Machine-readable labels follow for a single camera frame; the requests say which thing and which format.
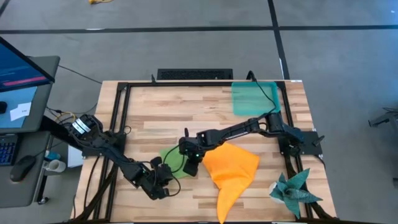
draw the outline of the origami plant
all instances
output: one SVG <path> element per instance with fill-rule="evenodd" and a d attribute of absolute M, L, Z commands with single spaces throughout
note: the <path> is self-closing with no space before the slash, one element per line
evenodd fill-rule
<path fill-rule="evenodd" d="M 300 190 L 301 186 L 305 183 L 310 169 L 306 169 L 299 172 L 294 177 L 285 180 L 285 176 L 282 173 L 279 180 L 276 182 L 277 185 L 271 192 L 270 196 L 282 200 L 285 202 L 286 207 L 297 217 L 300 218 L 300 207 L 299 202 L 311 203 L 322 200 L 306 190 Z"/>

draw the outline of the mug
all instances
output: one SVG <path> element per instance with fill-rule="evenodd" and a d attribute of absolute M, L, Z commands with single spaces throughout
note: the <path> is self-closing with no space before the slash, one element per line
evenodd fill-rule
<path fill-rule="evenodd" d="M 66 163 L 59 161 L 58 159 L 54 159 L 53 161 L 49 162 L 45 169 L 52 172 L 63 172 L 66 168 Z"/>

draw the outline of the wood surface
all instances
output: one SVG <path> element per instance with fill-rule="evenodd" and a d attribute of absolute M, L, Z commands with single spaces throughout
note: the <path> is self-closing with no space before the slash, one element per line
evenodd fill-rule
<path fill-rule="evenodd" d="M 101 88 L 95 116 L 104 127 L 109 127 L 111 121 L 116 85 L 117 81 L 108 81 L 103 82 Z M 286 81 L 286 88 L 294 125 L 302 130 L 313 129 L 303 83 Z M 119 106 L 118 121 L 123 99 L 124 95 Z M 280 93 L 279 100 L 285 117 Z M 132 131 L 127 136 L 125 155 L 138 161 L 148 161 L 158 156 L 161 149 L 175 146 L 183 136 L 184 128 L 188 128 L 190 135 L 195 136 L 198 131 L 226 128 L 248 118 L 233 114 L 229 86 L 134 87 L 131 90 L 126 121 Z M 287 176 L 276 138 L 249 134 L 229 142 L 257 154 L 261 159 L 253 183 L 237 199 L 226 221 L 294 220 L 294 215 L 285 205 L 274 203 L 268 193 L 270 184 L 278 179 L 281 172 Z M 76 193 L 77 214 L 83 210 L 88 176 L 94 161 L 95 157 L 87 158 L 83 164 Z M 335 216 L 322 163 L 313 156 L 302 156 L 302 161 L 304 168 L 311 168 L 307 180 L 309 191 L 322 198 L 323 201 L 319 204 L 327 213 Z M 102 158 L 94 169 L 88 202 L 98 188 L 101 166 Z M 151 200 L 141 189 L 135 189 L 125 180 L 119 170 L 111 221 L 217 222 L 218 189 L 203 164 L 199 165 L 196 177 L 180 179 L 180 183 L 182 190 L 177 196 Z M 178 185 L 172 181 L 168 188 L 174 193 Z M 100 217 L 104 217 L 105 206 L 106 200 L 102 203 Z M 303 206 L 301 209 L 302 216 L 305 216 Z"/>

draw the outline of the orange fabric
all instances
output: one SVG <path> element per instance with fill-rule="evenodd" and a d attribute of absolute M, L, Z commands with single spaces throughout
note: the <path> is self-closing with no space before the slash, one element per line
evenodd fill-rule
<path fill-rule="evenodd" d="M 259 157 L 238 146 L 224 143 L 215 150 L 206 152 L 203 164 L 220 190 L 217 216 L 222 224 L 236 199 L 253 181 Z"/>

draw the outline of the monitor screen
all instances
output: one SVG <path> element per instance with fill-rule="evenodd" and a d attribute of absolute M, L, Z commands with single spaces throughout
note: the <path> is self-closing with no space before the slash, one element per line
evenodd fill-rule
<path fill-rule="evenodd" d="M 29 59 L 22 58 L 20 52 L 0 42 L 0 91 L 15 90 L 30 86 L 48 84 L 51 82 L 44 71 L 39 71 Z"/>

